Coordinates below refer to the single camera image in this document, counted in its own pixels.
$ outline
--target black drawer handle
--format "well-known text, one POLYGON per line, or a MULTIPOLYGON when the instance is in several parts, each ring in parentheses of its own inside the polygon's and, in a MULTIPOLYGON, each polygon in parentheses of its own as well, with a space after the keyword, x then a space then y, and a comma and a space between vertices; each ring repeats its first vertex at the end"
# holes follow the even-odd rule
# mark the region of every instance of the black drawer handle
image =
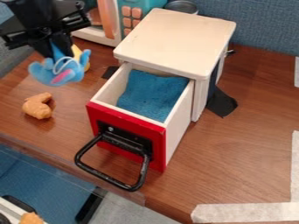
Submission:
POLYGON ((127 184, 121 182, 120 180, 112 178, 101 171, 95 170, 93 167, 91 167, 87 164, 84 164, 81 161, 81 158, 83 157, 83 155, 85 153, 87 153, 87 151, 89 151, 98 142, 103 141, 104 138, 105 138, 105 133, 104 134, 99 133, 93 140, 91 140, 89 143, 87 143, 85 146, 83 146, 83 148, 81 148, 75 156, 75 159, 74 159, 75 164, 77 166, 79 166, 79 168, 81 168, 83 171, 88 172, 99 179, 103 179, 106 182, 108 182, 114 186, 117 186, 123 190, 126 190, 128 192, 137 191, 140 187, 143 186, 147 171, 149 169, 150 155, 148 155, 147 153, 140 154, 140 156, 143 156, 143 164, 142 164, 142 168, 140 170, 139 178, 134 185, 127 185, 127 184))

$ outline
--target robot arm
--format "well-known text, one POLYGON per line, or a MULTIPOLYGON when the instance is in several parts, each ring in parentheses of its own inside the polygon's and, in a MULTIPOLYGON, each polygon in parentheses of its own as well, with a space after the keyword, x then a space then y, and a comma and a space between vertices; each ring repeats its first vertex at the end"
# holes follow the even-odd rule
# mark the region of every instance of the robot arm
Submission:
POLYGON ((70 33, 90 25, 81 1, 0 0, 14 13, 0 24, 9 49, 29 45, 45 58, 54 58, 52 44, 73 57, 70 33))

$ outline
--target red drawer front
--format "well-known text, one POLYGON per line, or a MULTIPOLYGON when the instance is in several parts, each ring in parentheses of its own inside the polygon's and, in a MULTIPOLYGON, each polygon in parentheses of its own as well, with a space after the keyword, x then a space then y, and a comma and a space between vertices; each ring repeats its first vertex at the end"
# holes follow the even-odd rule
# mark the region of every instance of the red drawer front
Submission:
MULTIPOLYGON (((165 170, 165 128, 138 119, 131 115, 123 114, 120 111, 106 108, 94 102, 89 102, 87 104, 87 113, 89 115, 89 120, 93 128, 94 135, 97 135, 100 131, 97 125, 97 121, 100 120, 122 130, 127 130, 131 133, 137 134, 140 137, 150 139, 152 141, 153 160, 150 162, 149 167, 160 172, 163 172, 165 170)), ((120 149, 112 144, 99 142, 98 145, 101 148, 120 154, 138 163, 141 163, 143 161, 143 159, 141 157, 138 157, 136 154, 120 149)))

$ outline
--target toy food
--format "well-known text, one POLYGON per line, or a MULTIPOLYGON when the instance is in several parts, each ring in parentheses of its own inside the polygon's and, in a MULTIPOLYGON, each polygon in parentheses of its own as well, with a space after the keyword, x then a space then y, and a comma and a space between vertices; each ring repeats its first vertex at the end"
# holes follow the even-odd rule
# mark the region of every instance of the toy food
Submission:
POLYGON ((46 103, 51 98, 52 95, 50 93, 34 95, 25 99, 22 109, 27 115, 38 118, 39 120, 49 118, 52 116, 52 110, 46 103))
POLYGON ((44 224, 44 221, 35 213, 25 213, 19 224, 44 224))

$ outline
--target drawer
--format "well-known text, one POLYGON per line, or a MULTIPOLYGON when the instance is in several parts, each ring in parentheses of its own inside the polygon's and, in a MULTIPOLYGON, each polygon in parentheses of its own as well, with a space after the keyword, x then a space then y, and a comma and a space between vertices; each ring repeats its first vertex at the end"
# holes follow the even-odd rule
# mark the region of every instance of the drawer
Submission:
MULTIPOLYGON (((126 90, 132 68, 131 63, 124 62, 87 104, 87 113, 95 136, 107 130, 112 132, 111 135, 115 132, 118 136, 124 135, 133 142, 135 139, 140 140, 136 141, 150 147, 149 168, 163 172, 191 122, 194 80, 188 81, 165 121, 159 122, 116 106, 118 99, 126 90)), ((149 71, 146 68, 138 67, 138 69, 149 71)), ((138 152, 132 153, 134 149, 118 147, 115 141, 112 143, 99 141, 97 144, 138 163, 144 161, 138 152)))

